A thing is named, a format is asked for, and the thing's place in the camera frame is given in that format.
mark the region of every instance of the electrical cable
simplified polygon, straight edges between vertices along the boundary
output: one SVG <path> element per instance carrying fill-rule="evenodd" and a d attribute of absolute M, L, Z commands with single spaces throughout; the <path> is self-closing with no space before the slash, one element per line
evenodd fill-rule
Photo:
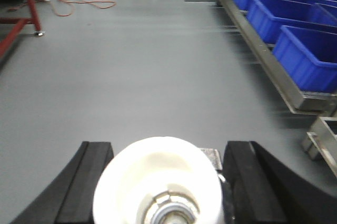
<path fill-rule="evenodd" d="M 56 7 L 54 6 L 54 4 L 51 2 L 51 1 L 47 1 L 47 0 L 37 0 L 36 2 L 39 3 L 39 2 L 48 2 L 52 8 L 52 11 L 53 13 L 56 15 L 56 16 L 59 16 L 59 17 L 68 17 L 70 15 L 72 15 L 75 11 L 75 6 L 74 4 L 91 4 L 93 5 L 94 7 L 98 8 L 98 9 L 108 9 L 108 8 L 112 8 L 116 5 L 116 2 L 115 1 L 86 1 L 86 0 L 76 0 L 76 1 L 69 1 L 69 0 L 58 0 L 60 1 L 61 3 L 64 3 L 64 4 L 67 4 L 69 5 L 69 7 L 71 8 L 70 12 L 67 13 L 67 14 L 60 14 L 57 12 L 56 10 Z M 101 4 L 110 4 L 108 6 L 99 6 L 97 3 L 101 3 Z M 9 8 L 8 11 L 17 11 L 18 9 L 24 7 L 25 5 L 27 5 L 27 3 L 23 3 L 23 4 L 20 4 L 16 7 L 12 7 L 12 8 Z"/>

